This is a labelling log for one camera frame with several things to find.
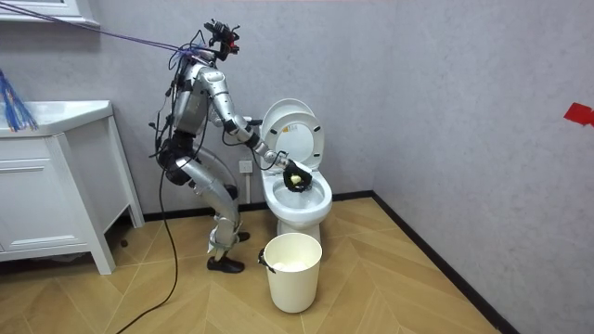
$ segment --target red object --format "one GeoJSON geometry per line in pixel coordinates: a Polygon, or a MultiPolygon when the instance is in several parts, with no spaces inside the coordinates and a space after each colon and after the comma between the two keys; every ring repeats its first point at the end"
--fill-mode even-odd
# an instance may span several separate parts
{"type": "Polygon", "coordinates": [[[582,125],[592,124],[594,126],[594,112],[592,108],[579,103],[574,103],[563,117],[566,120],[582,125]]]}

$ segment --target black baseboard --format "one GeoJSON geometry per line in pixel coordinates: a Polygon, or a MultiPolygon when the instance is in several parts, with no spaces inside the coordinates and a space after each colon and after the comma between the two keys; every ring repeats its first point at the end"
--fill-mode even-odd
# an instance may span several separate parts
{"type": "MultiPolygon", "coordinates": [[[[375,193],[372,190],[354,191],[354,192],[348,192],[348,193],[333,194],[332,200],[339,201],[339,200],[348,200],[348,199],[363,199],[363,198],[373,197],[374,194],[375,193]]],[[[258,202],[258,203],[240,204],[239,205],[240,212],[249,212],[249,211],[264,210],[264,209],[268,209],[268,205],[266,204],[266,202],[258,202]]],[[[212,208],[200,208],[200,209],[176,210],[176,211],[165,212],[166,219],[198,217],[198,216],[204,216],[204,215],[214,215],[214,210],[212,208]]],[[[163,219],[162,214],[160,212],[145,213],[144,218],[145,218],[146,222],[158,221],[158,220],[163,219]]],[[[126,222],[126,223],[130,222],[130,218],[129,217],[121,217],[118,220],[118,223],[124,223],[124,222],[126,222]]]]}
{"type": "Polygon", "coordinates": [[[349,200],[349,199],[366,199],[373,197],[375,192],[373,190],[354,191],[350,193],[333,194],[332,201],[349,200]]]}
{"type": "MultiPolygon", "coordinates": [[[[240,204],[239,205],[240,212],[264,210],[264,209],[268,209],[268,205],[266,205],[265,202],[240,204]]],[[[199,208],[199,209],[187,209],[187,210],[176,210],[176,211],[165,212],[166,219],[198,217],[198,216],[204,216],[204,215],[214,215],[213,208],[199,208]]],[[[160,212],[145,213],[143,216],[144,216],[146,222],[157,221],[157,220],[163,219],[163,215],[160,212]]]]}
{"type": "Polygon", "coordinates": [[[449,265],[444,258],[442,258],[437,251],[435,251],[429,244],[421,238],[415,230],[407,224],[398,213],[396,213],[390,206],[383,201],[383,199],[371,191],[371,196],[380,205],[380,207],[392,218],[392,220],[400,227],[401,230],[429,257],[429,259],[444,273],[444,275],[466,296],[466,298],[476,307],[477,310],[503,334],[520,334],[503,315],[491,306],[491,304],[481,296],[458,272],[449,265]]]}

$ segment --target humanoid robot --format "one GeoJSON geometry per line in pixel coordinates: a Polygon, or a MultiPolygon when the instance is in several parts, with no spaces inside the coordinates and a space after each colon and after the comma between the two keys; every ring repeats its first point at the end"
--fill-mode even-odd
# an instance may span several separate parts
{"type": "Polygon", "coordinates": [[[235,112],[227,89],[225,75],[216,68],[216,60],[224,61],[229,54],[237,54],[235,41],[239,36],[219,21],[207,22],[204,27],[213,34],[209,47],[219,43],[219,50],[196,47],[195,52],[184,54],[180,59],[179,72],[172,82],[174,106],[168,117],[172,134],[162,142],[157,152],[157,161],[172,183],[189,184],[216,212],[216,228],[211,233],[210,244],[214,256],[208,260],[210,270],[239,273],[244,264],[229,259],[226,255],[238,241],[249,238],[239,232],[241,219],[238,210],[238,189],[233,175],[211,151],[194,141],[202,133],[206,122],[223,127],[223,136],[233,136],[263,161],[284,170],[285,186],[294,192],[303,192],[311,186],[311,170],[287,157],[286,152],[268,148],[252,127],[261,121],[244,118],[235,112]],[[225,182],[210,172],[215,168],[225,175],[225,182]]]}

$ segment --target electrical outlet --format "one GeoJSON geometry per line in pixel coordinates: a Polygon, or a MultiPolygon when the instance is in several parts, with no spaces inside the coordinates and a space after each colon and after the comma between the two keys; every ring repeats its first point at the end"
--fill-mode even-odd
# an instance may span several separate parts
{"type": "Polygon", "coordinates": [[[253,172],[252,161],[251,160],[239,161],[239,172],[240,173],[252,173],[253,172]]]}

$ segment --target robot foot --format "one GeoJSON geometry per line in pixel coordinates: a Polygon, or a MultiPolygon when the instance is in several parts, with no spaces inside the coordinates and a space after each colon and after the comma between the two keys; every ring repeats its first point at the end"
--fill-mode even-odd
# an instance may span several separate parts
{"type": "Polygon", "coordinates": [[[238,232],[239,242],[243,242],[250,238],[249,232],[238,232]]]}
{"type": "Polygon", "coordinates": [[[219,261],[215,261],[214,257],[211,257],[208,259],[206,267],[208,270],[220,271],[227,274],[239,274],[245,269],[245,264],[224,256],[219,261]]]}

